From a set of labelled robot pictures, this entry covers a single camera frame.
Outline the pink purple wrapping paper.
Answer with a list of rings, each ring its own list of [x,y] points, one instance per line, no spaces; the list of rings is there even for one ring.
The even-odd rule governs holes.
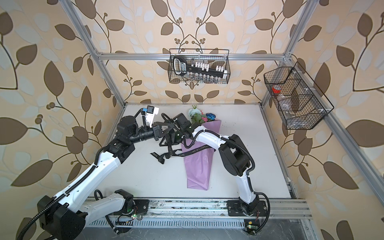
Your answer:
[[[221,123],[221,120],[215,120],[212,122],[204,123],[203,126],[211,131],[218,133],[220,131]],[[182,144],[182,152],[188,152],[204,145],[205,144],[203,143],[195,142],[195,144],[190,149],[187,149]],[[214,152],[215,149],[209,148],[199,151],[193,155],[184,157],[188,189],[204,191],[209,189]]]

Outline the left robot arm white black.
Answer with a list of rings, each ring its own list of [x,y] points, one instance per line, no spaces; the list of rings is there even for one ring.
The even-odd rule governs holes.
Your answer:
[[[135,216],[136,206],[132,194],[116,190],[102,198],[97,186],[135,150],[135,143],[164,136],[161,123],[153,122],[153,114],[143,113],[142,127],[135,116],[123,117],[114,139],[98,150],[95,161],[68,187],[54,197],[43,197],[38,202],[38,214],[23,226],[17,235],[22,240],[37,222],[54,240],[74,240],[90,223],[112,213]]]

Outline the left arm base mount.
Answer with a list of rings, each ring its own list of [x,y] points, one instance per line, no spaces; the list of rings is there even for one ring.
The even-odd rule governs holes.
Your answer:
[[[114,212],[114,216],[133,216],[133,215],[139,215],[143,216],[146,215],[149,210],[149,203],[150,201],[147,199],[133,199],[130,200],[127,203],[124,203],[124,206],[121,210]]]

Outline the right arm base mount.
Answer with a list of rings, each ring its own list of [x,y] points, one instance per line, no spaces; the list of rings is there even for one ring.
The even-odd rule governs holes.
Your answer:
[[[240,199],[228,200],[227,210],[230,217],[266,217],[268,215],[266,202],[256,199],[250,204]]]

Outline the pale green fake flower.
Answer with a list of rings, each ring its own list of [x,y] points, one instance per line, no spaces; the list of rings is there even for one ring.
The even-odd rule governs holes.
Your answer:
[[[188,110],[188,116],[193,118],[197,115],[202,115],[202,111],[197,108],[197,105],[192,105],[192,108]]]

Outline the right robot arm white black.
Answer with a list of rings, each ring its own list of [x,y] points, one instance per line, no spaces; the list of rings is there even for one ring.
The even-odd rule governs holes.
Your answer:
[[[167,124],[174,125],[173,133],[164,137],[169,148],[165,158],[186,158],[205,150],[217,151],[224,168],[236,177],[238,186],[239,199],[232,202],[233,206],[229,206],[229,215],[269,217],[269,198],[253,189],[250,173],[255,169],[255,161],[239,136],[220,135],[199,123],[191,123],[184,114],[174,118],[162,114],[162,118]]]

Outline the blue fake rose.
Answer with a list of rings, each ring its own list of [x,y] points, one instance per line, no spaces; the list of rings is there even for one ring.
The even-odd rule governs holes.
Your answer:
[[[216,115],[212,114],[212,113],[207,113],[206,118],[207,118],[208,122],[212,122],[212,121],[215,121]]]

